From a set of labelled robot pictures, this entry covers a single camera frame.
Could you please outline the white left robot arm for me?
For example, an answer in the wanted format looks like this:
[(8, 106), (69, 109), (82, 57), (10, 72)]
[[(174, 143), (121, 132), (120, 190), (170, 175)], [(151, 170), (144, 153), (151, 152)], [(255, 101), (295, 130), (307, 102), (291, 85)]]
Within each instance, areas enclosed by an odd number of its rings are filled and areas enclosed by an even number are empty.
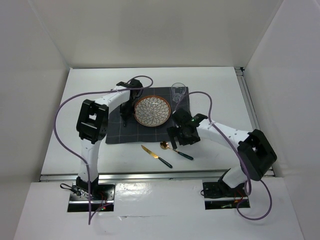
[(76, 178), (76, 186), (81, 188), (81, 194), (88, 200), (97, 197), (99, 193), (98, 156), (102, 140), (106, 137), (109, 123), (109, 113), (119, 108), (124, 124), (134, 114), (136, 98), (142, 92), (142, 83), (133, 78), (129, 82), (117, 83), (112, 93), (96, 99), (83, 101), (76, 130), (81, 139), (81, 157), (84, 161)]

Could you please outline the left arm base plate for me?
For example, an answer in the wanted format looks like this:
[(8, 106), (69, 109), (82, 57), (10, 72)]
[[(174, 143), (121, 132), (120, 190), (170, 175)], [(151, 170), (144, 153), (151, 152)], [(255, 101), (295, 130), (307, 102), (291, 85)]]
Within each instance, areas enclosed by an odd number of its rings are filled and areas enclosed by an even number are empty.
[[(70, 191), (68, 208), (69, 213), (80, 213), (89, 211), (89, 194), (77, 187), (75, 184), (68, 185), (61, 183), (60, 188)], [(98, 185), (97, 192), (91, 195), (91, 211), (94, 212), (100, 208), (100, 212), (114, 211), (115, 184)]]

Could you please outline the dark checked cloth napkin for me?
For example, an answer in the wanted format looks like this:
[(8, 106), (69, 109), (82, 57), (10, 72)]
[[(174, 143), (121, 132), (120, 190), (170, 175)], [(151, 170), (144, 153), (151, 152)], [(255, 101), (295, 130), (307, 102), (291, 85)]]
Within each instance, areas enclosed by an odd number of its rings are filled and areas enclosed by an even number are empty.
[[(171, 110), (174, 110), (177, 103), (172, 100), (171, 87), (151, 87), (142, 91), (142, 95), (136, 102), (146, 96), (160, 96), (168, 101)], [(190, 97), (186, 96), (180, 102), (179, 108), (183, 108), (190, 112)], [(170, 141), (167, 133), (167, 128), (175, 125), (172, 117), (160, 126), (149, 127), (138, 123), (131, 115), (124, 126), (123, 119), (120, 114), (120, 107), (118, 106), (109, 114), (107, 135), (105, 137), (106, 144), (124, 144), (136, 142), (162, 142)]]

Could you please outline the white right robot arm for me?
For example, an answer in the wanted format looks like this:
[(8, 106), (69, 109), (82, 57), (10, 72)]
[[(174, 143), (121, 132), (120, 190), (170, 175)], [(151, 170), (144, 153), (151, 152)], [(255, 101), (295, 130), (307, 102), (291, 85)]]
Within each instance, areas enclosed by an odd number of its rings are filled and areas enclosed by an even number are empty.
[(235, 152), (239, 165), (228, 169), (219, 178), (213, 189), (214, 198), (230, 196), (249, 181), (260, 181), (278, 158), (259, 129), (251, 132), (238, 130), (210, 121), (208, 116), (200, 113), (191, 116), (182, 108), (173, 113), (172, 119), (174, 126), (167, 128), (167, 134), (174, 150), (178, 145), (193, 145), (207, 139)]

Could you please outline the clear drinking glass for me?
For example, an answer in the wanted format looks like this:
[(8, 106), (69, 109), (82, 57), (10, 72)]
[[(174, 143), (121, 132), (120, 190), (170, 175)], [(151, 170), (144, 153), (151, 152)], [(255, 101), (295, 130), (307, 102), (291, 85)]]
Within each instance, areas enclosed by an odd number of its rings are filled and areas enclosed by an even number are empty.
[(176, 82), (171, 86), (171, 97), (175, 103), (178, 103), (186, 93), (186, 86), (181, 82)]

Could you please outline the patterned round plate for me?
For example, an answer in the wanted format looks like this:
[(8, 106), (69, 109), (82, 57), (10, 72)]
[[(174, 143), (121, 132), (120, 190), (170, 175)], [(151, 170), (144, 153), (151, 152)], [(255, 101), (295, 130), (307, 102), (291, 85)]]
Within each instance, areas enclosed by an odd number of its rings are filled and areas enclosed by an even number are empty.
[(170, 115), (170, 104), (160, 96), (144, 96), (134, 106), (134, 118), (146, 127), (158, 127), (164, 124)]

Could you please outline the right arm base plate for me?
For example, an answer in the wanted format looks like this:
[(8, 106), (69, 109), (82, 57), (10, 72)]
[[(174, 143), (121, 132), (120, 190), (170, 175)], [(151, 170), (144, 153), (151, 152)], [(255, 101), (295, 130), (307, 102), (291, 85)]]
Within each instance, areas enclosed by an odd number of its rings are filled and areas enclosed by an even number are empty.
[(250, 208), (250, 202), (244, 191), (244, 183), (238, 187), (222, 191), (218, 182), (203, 182), (200, 194), (204, 197), (206, 210), (225, 210), (239, 208)]

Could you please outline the gold fork green handle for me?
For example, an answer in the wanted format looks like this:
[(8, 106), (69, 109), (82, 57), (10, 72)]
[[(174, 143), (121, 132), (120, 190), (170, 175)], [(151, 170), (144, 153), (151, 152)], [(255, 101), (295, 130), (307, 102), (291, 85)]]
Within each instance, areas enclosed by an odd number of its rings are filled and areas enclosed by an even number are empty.
[(124, 128), (127, 127), (127, 119), (123, 118), (122, 120), (123, 120), (123, 127)]

